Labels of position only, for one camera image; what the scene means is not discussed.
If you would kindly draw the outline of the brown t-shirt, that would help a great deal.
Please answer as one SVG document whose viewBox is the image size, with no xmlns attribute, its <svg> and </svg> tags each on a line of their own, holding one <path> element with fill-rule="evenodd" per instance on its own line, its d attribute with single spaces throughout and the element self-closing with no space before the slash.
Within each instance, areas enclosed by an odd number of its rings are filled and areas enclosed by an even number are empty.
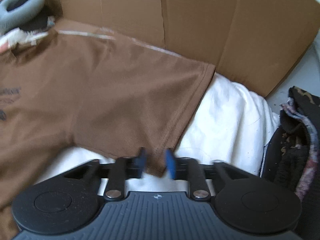
<svg viewBox="0 0 320 240">
<path fill-rule="evenodd" d="M 18 230 L 11 203 L 64 149 L 116 159 L 147 150 L 161 176 L 215 72 L 116 35 L 51 30 L 1 53 L 1 239 Z"/>
</svg>

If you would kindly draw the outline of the black patterned clothes pile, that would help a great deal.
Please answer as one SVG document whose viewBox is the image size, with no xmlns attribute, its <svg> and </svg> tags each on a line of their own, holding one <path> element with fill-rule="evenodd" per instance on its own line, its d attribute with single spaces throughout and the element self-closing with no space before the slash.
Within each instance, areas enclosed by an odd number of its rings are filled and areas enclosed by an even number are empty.
<svg viewBox="0 0 320 240">
<path fill-rule="evenodd" d="M 289 89 L 260 176 L 298 196 L 302 214 L 295 233 L 319 239 L 319 97 L 296 86 Z"/>
</svg>

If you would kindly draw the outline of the cream bear print blanket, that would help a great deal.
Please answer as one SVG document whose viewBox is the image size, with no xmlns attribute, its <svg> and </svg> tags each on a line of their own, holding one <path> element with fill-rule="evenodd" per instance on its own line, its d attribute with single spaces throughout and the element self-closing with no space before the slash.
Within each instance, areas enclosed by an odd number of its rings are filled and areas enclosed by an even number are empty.
<svg viewBox="0 0 320 240">
<path fill-rule="evenodd" d="M 256 174 L 277 124 L 262 97 L 214 72 L 175 148 L 203 163 L 221 159 Z"/>
</svg>

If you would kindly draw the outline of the brown cardboard sheet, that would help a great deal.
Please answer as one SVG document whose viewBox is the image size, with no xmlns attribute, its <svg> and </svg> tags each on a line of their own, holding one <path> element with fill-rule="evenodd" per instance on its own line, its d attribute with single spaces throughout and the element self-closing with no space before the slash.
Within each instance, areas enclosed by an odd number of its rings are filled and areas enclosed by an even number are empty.
<svg viewBox="0 0 320 240">
<path fill-rule="evenodd" d="M 68 20 L 105 27 L 188 58 L 267 96 L 319 30 L 316 0 L 46 0 Z"/>
</svg>

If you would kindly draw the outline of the grey neck pillow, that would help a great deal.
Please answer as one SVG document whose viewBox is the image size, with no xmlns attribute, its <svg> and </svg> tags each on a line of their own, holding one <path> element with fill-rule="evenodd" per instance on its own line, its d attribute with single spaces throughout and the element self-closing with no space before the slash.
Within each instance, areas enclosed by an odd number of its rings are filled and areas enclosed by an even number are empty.
<svg viewBox="0 0 320 240">
<path fill-rule="evenodd" d="M 1 1 L 1 35 L 35 18 L 44 7 L 45 0 Z"/>
</svg>

